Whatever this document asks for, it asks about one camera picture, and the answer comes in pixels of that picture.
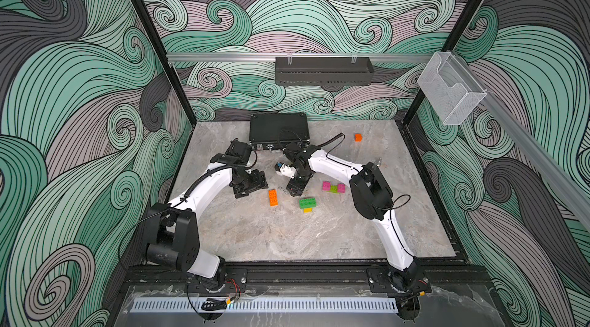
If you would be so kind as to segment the orange long lego brick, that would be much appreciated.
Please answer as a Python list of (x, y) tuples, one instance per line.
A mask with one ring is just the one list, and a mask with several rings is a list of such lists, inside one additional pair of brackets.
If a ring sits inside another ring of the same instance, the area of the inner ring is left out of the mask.
[(276, 207), (278, 205), (278, 197), (276, 190), (268, 190), (268, 202), (271, 207)]

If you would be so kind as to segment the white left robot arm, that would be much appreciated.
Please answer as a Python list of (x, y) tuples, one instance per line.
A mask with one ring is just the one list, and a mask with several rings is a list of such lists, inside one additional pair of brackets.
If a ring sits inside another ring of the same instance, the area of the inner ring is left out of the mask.
[(198, 220), (226, 187), (238, 199), (268, 188), (265, 173), (242, 165), (212, 163), (180, 196), (158, 203), (144, 221), (144, 258), (152, 263), (224, 282), (225, 261), (201, 248)]

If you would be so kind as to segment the dark green long lego brick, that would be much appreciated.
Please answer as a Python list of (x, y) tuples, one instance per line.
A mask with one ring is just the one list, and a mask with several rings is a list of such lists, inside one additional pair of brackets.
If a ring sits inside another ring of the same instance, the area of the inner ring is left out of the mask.
[(313, 208), (315, 208), (317, 206), (317, 201), (315, 198), (310, 197), (310, 198), (303, 198), (299, 200), (299, 206), (301, 208), (301, 210), (312, 210)]

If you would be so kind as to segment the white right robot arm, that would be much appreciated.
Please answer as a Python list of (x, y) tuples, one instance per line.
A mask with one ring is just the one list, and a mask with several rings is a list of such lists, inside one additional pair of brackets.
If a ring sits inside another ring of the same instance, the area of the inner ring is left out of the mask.
[(290, 179), (287, 191), (291, 196), (302, 196), (316, 173), (345, 184), (356, 211), (376, 227), (386, 251), (393, 288), (403, 293), (427, 291), (428, 284), (423, 279), (417, 257), (410, 250), (396, 220), (393, 190), (376, 164), (348, 162), (332, 157), (316, 146), (296, 153), (286, 151), (284, 155), (290, 163), (277, 163), (274, 169)]

